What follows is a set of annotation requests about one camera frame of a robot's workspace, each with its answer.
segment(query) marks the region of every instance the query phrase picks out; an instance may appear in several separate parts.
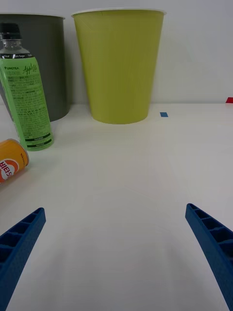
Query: bottle cap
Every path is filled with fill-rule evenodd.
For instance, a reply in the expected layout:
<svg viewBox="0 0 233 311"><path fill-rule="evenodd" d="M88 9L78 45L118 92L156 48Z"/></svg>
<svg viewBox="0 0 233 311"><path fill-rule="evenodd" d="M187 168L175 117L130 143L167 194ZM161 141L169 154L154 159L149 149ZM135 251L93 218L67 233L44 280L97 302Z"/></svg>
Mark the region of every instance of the bottle cap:
<svg viewBox="0 0 233 311"><path fill-rule="evenodd" d="M19 27L14 23L0 23L1 40L19 40L22 39Z"/></svg>

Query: can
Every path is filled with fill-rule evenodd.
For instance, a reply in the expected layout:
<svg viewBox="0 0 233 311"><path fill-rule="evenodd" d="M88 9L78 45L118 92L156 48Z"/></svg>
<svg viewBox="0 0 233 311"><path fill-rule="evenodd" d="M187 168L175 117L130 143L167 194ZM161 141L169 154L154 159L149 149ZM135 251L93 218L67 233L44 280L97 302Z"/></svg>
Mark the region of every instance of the can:
<svg viewBox="0 0 233 311"><path fill-rule="evenodd" d="M28 153L17 140L0 142L0 183L23 170L28 163Z"/></svg>

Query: white wall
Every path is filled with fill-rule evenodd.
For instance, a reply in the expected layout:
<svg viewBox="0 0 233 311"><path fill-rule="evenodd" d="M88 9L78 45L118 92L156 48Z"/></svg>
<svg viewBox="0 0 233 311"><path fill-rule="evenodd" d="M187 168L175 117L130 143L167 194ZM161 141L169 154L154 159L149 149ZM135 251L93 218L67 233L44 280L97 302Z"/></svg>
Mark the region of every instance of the white wall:
<svg viewBox="0 0 233 311"><path fill-rule="evenodd" d="M101 7L143 7L167 11L152 101L224 102L233 96L232 0L8 0L2 12L63 15L69 98L87 102L82 64L71 13Z"/></svg>

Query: white tabletop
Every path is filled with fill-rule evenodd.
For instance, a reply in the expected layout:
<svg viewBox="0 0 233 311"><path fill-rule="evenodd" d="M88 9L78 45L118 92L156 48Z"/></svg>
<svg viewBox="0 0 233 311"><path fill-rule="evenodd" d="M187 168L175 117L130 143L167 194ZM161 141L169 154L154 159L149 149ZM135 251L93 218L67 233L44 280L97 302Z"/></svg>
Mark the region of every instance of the white tabletop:
<svg viewBox="0 0 233 311"><path fill-rule="evenodd" d="M227 311L184 215L192 202L233 229L233 109L154 104L109 125L75 105L52 127L0 186L0 234L38 207L47 218L7 310Z"/></svg>

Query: yellow-green paper cup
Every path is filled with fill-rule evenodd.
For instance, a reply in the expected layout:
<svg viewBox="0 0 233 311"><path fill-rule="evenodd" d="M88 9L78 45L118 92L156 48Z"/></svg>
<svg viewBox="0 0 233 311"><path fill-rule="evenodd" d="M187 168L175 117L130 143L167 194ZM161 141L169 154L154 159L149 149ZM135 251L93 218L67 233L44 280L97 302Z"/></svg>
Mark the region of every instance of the yellow-green paper cup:
<svg viewBox="0 0 233 311"><path fill-rule="evenodd" d="M101 9L72 15L94 119L127 124L147 117L164 14Z"/></svg>

